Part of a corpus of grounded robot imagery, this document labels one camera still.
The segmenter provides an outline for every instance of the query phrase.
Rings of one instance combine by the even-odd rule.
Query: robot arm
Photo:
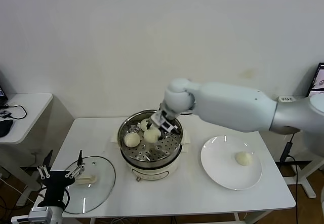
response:
[[[172,119],[191,112],[202,120],[241,132],[270,130],[292,134],[303,130],[324,133],[324,95],[289,103],[278,103],[263,92],[216,82],[197,84],[187,79],[173,80],[164,101],[151,121],[170,132]]]

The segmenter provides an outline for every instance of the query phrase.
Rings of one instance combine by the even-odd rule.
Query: metal rim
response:
[[[178,120],[175,120],[176,125],[180,129],[180,134],[163,134],[163,139],[158,140],[156,143],[147,143],[143,138],[143,131],[140,129],[139,124],[141,120],[148,118],[151,114],[156,112],[156,110],[143,110],[136,114],[131,115],[127,118],[119,127],[117,134],[117,141],[120,150],[124,158],[128,161],[132,161],[133,165],[136,163],[155,165],[155,168],[159,166],[157,162],[166,165],[167,161],[172,161],[172,158],[176,158],[178,152],[181,150],[181,140],[183,138],[183,128]],[[127,147],[124,145],[124,136],[126,133],[136,132],[140,138],[141,142],[137,147]]]
[[[142,170],[157,170],[157,169],[160,169],[160,168],[164,168],[168,165],[170,165],[171,163],[173,163],[179,156],[180,156],[180,153],[181,153],[181,150],[182,150],[182,145],[180,146],[180,150],[178,151],[177,155],[169,162],[165,163],[164,165],[161,165],[159,167],[140,167],[140,166],[137,166],[137,165],[134,165],[132,162],[130,162],[123,154],[123,151],[120,150],[120,153],[122,155],[122,157],[125,159],[125,161],[130,164],[131,166],[133,167],[136,167],[138,169],[142,169]]]
[[[99,207],[100,205],[102,205],[102,203],[105,202],[105,201],[109,198],[109,196],[110,196],[110,194],[111,194],[113,188],[115,187],[115,183],[116,183],[116,170],[115,170],[115,167],[113,166],[113,164],[111,163],[111,161],[109,161],[107,158],[102,157],[102,156],[87,156],[87,157],[82,157],[82,158],[85,159],[85,158],[91,158],[91,157],[103,158],[103,159],[105,159],[107,162],[109,162],[110,165],[111,165],[112,168],[113,168],[114,179],[113,179],[113,184],[112,184],[111,190],[109,191],[109,193],[108,193],[108,195],[107,195],[107,198],[104,199],[104,200],[103,200],[99,205],[97,205],[96,207],[94,207],[94,208],[92,208],[92,209],[90,209],[90,210],[88,210],[88,211],[86,211],[86,212],[84,212],[84,213],[88,213],[88,212],[90,212],[90,211],[96,209],[96,208]],[[70,165],[65,169],[65,171],[66,171],[70,166],[72,166],[74,163],[76,163],[76,162],[77,162],[77,161],[75,161],[75,162],[73,162],[72,164],[70,164]],[[66,211],[66,210],[64,210],[64,212],[69,213],[69,214],[84,214],[84,213],[68,212],[68,211]]]

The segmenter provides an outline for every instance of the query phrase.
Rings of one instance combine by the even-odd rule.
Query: power cord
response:
[[[2,178],[0,178],[0,180],[2,182],[4,182],[6,185],[8,185],[9,187],[13,188],[15,191],[17,191],[18,193],[20,193],[21,195],[25,196],[30,202],[34,203],[34,201],[32,201],[28,196],[24,195],[22,192],[20,192],[18,189],[16,189],[15,187],[11,186],[10,184],[8,184],[6,181],[4,181]]]
[[[298,224],[298,201],[297,201],[297,187],[298,187],[298,167],[296,163],[296,159],[293,156],[288,155],[288,157],[294,160],[296,166],[296,190],[295,190],[295,201],[296,201],[296,224]]]
[[[279,170],[282,166],[282,164],[286,161],[286,158],[287,157],[290,157],[294,160],[294,163],[295,163],[295,167],[296,167],[296,190],[295,190],[295,201],[296,201],[296,224],[298,224],[298,199],[297,199],[297,189],[298,189],[298,165],[297,165],[297,162],[296,162],[296,159],[289,155],[290,153],[290,149],[293,145],[293,139],[294,139],[294,136],[295,134],[292,135],[292,137],[290,138],[290,140],[286,143],[286,146],[285,146],[285,149],[283,150],[282,152],[282,155],[280,157],[280,162],[279,162]]]
[[[22,108],[24,110],[24,112],[25,112],[25,115],[23,117],[21,117],[21,118],[16,118],[16,117],[11,116],[12,115],[11,112],[3,110],[1,117],[4,118],[4,119],[10,118],[10,119],[17,119],[17,120],[24,119],[25,117],[27,117],[27,111],[22,105],[9,106],[8,104],[6,104],[6,105],[3,105],[3,106],[0,106],[0,109],[13,108],[13,107]]]
[[[6,204],[6,202],[5,202],[5,200],[0,196],[0,199],[2,200],[2,202],[5,204],[5,207],[4,207],[4,209],[5,209],[5,213],[3,214],[3,216],[0,218],[0,221],[2,221],[5,217],[6,217],[6,215],[7,215],[7,204]]]
[[[290,149],[293,146],[293,142],[292,141],[294,139],[294,136],[295,136],[295,134],[292,135],[292,137],[290,138],[290,140],[286,143],[285,149],[283,149],[283,152],[282,152],[282,154],[280,156],[280,160],[279,160],[279,166],[278,166],[279,170],[280,170],[282,164],[286,161],[286,158],[289,155]]]

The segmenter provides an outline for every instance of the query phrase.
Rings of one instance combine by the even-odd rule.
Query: white wall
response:
[[[78,117],[156,108],[172,78],[302,94],[324,0],[0,0],[0,70]]]

